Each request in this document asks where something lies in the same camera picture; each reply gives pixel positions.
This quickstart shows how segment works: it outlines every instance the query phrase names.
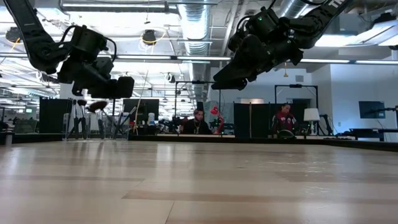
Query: office equipment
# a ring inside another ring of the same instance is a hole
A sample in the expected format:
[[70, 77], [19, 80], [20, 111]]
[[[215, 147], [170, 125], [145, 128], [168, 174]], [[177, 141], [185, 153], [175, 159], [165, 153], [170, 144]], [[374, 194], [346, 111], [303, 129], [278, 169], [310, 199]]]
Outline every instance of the office equipment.
[[[125, 99], [123, 100], [124, 111], [130, 112], [135, 106], [138, 105], [138, 99]], [[137, 113], [137, 121], [148, 121], [148, 114], [154, 113], [155, 120], [159, 120], [159, 99], [141, 99], [139, 108], [130, 115], [130, 121], [134, 121]]]
[[359, 138], [377, 138], [384, 142], [384, 133], [398, 133], [398, 129], [378, 129], [378, 128], [350, 128], [351, 135], [355, 140]]
[[319, 112], [318, 108], [307, 108], [304, 110], [304, 121], [309, 121], [311, 124], [311, 134], [310, 135], [316, 135], [315, 134], [315, 127], [314, 127], [314, 121], [319, 121]]
[[361, 119], [384, 119], [384, 102], [382, 101], [360, 101], [359, 115]]

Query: woman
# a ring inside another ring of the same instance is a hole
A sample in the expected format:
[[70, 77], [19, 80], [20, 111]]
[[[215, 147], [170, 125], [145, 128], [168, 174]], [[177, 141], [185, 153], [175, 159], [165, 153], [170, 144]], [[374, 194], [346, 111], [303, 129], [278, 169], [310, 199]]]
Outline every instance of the woman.
[[289, 130], [293, 132], [294, 127], [296, 127], [297, 120], [290, 113], [290, 105], [284, 103], [280, 110], [273, 117], [273, 130], [274, 134], [277, 134], [281, 130]]

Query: desk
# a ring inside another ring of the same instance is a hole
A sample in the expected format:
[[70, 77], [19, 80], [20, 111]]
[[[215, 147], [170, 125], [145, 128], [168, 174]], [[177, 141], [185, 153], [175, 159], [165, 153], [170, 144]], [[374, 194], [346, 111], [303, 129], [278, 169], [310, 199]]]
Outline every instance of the desk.
[[235, 138], [235, 135], [230, 134], [158, 134], [160, 137], [196, 137], [196, 138]]
[[378, 129], [378, 128], [351, 128], [355, 140], [359, 138], [378, 138], [384, 142], [384, 133], [398, 133], [398, 129]]
[[296, 139], [330, 139], [330, 140], [356, 140], [353, 136], [296, 136]]

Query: pipe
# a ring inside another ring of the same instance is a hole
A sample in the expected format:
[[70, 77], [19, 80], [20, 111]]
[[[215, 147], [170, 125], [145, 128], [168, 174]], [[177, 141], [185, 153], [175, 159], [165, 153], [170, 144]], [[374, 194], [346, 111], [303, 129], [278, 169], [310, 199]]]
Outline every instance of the pipe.
[[[181, 15], [183, 38], [188, 40], [204, 40], [209, 34], [210, 7], [201, 4], [180, 4], [177, 6]], [[186, 42], [185, 49], [191, 56], [207, 56], [209, 43]], [[208, 81], [210, 79], [210, 66], [208, 64], [193, 63], [190, 65], [192, 80]], [[202, 100], [201, 86], [195, 85], [193, 92], [197, 100]]]
[[283, 0], [276, 14], [278, 17], [298, 18], [307, 7], [308, 4], [301, 0]]
[[[229, 18], [229, 22], [228, 22], [228, 25], [227, 25], [227, 28], [226, 28], [226, 31], [225, 31], [225, 37], [224, 37], [223, 46], [221, 47], [220, 56], [223, 56], [225, 54], [226, 45], [228, 44], [228, 40], [229, 40], [229, 37], [231, 35], [231, 30], [233, 29], [232, 26], [234, 24], [236, 11], [238, 9], [238, 2], [239, 2], [239, 0], [234, 0], [234, 3], [232, 5], [231, 17]], [[248, 2], [249, 2], [249, 0], [244, 0], [242, 8], [247, 6]]]

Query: man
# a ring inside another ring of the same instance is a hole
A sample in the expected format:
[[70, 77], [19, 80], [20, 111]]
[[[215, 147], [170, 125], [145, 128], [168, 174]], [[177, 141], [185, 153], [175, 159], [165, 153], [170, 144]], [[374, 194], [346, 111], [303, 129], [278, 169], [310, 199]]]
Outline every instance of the man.
[[203, 120], [205, 112], [202, 110], [195, 110], [193, 115], [195, 118], [184, 124], [182, 134], [212, 134], [209, 126]]
[[297, 124], [296, 119], [290, 113], [290, 105], [287, 103], [283, 104], [280, 111], [275, 114], [273, 120], [273, 130], [277, 134], [281, 130], [293, 131]]

